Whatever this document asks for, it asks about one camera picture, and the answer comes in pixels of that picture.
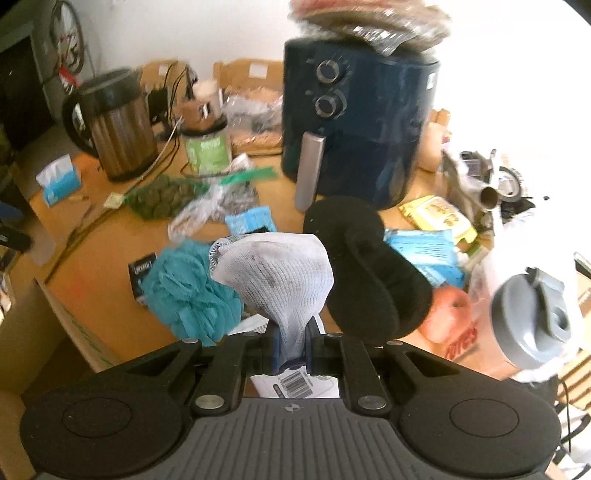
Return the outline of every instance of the blue package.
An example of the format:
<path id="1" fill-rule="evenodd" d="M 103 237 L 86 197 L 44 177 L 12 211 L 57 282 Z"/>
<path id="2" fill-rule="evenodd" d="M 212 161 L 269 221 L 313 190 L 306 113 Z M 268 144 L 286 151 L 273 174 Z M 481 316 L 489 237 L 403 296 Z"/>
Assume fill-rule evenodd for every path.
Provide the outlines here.
<path id="1" fill-rule="evenodd" d="M 270 232 L 277 231 L 268 206 L 256 207 L 238 215 L 227 215 L 226 225 L 232 235 L 244 235 L 261 228 L 266 228 Z"/>
<path id="2" fill-rule="evenodd" d="M 458 268 L 451 230 L 386 230 L 384 241 L 412 263 L 433 288 L 463 288 L 466 275 Z"/>
<path id="3" fill-rule="evenodd" d="M 78 170 L 74 167 L 62 178 L 52 181 L 43 190 L 43 199 L 50 207 L 53 207 L 57 202 L 66 198 L 69 194 L 75 192 L 82 187 L 82 182 L 78 176 Z"/>
<path id="4" fill-rule="evenodd" d="M 429 265 L 415 265 L 417 270 L 422 273 L 429 281 L 433 288 L 439 288 L 446 285 L 446 279 L 436 270 L 433 270 Z"/>
<path id="5" fill-rule="evenodd" d="M 385 242 L 414 265 L 449 265 L 457 267 L 451 230 L 390 230 Z"/>

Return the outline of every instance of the plastic wrap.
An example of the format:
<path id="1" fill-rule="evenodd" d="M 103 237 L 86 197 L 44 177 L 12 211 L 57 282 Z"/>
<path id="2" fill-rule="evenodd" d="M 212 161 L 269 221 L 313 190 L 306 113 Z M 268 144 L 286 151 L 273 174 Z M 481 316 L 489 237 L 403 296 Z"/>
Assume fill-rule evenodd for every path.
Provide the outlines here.
<path id="1" fill-rule="evenodd" d="M 248 155 L 237 156 L 226 173 L 253 170 L 254 163 Z M 189 203 L 168 226 L 168 238 L 175 243 L 183 242 L 203 227 L 209 220 L 223 223 L 226 215 L 237 215 L 259 205 L 256 188 L 250 183 L 222 185 L 216 177 L 204 179 L 210 183 L 209 191 Z"/>
<path id="2" fill-rule="evenodd" d="M 231 93 L 222 110 L 228 119 L 232 147 L 238 151 L 280 147 L 282 107 L 283 97 L 274 90 Z"/>
<path id="3" fill-rule="evenodd" d="M 450 17 L 423 0 L 291 0 L 291 8 L 293 18 L 316 26 L 313 33 L 360 38 L 385 56 L 402 43 L 422 52 L 450 35 Z"/>

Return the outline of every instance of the yellow package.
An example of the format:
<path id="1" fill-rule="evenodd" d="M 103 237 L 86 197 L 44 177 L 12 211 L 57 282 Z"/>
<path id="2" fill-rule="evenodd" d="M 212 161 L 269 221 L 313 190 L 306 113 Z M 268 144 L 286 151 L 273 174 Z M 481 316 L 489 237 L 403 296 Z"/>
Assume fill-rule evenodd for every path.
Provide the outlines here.
<path id="1" fill-rule="evenodd" d="M 421 230 L 451 229 L 455 244 L 462 239 L 471 244 L 478 235 L 470 220 L 441 197 L 428 195 L 405 203 L 399 208 L 402 214 Z"/>

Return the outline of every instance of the small black box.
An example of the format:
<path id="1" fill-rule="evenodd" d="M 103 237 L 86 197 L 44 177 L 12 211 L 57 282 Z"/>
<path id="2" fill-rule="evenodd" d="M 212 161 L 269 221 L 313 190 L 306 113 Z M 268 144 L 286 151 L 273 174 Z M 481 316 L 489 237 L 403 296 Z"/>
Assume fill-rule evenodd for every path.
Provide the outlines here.
<path id="1" fill-rule="evenodd" d="M 131 282 L 131 290 L 134 293 L 135 301 L 138 302 L 140 305 L 145 304 L 144 292 L 141 288 L 141 281 L 145 278 L 145 276 L 156 262 L 156 254 L 149 254 L 144 258 L 140 258 L 133 263 L 129 264 L 129 280 Z"/>

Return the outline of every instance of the barcode label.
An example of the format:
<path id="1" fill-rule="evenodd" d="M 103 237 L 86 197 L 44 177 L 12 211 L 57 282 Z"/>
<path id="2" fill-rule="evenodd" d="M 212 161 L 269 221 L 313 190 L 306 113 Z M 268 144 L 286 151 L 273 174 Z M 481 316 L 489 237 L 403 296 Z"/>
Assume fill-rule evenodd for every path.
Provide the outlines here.
<path id="1" fill-rule="evenodd" d="M 281 387 L 285 390 L 287 398 L 306 398 L 312 395 L 312 390 L 300 371 L 279 380 Z"/>
<path id="2" fill-rule="evenodd" d="M 256 333 L 265 333 L 265 331 L 267 330 L 267 324 L 264 325 L 259 325 L 258 327 L 256 327 L 253 332 Z"/>

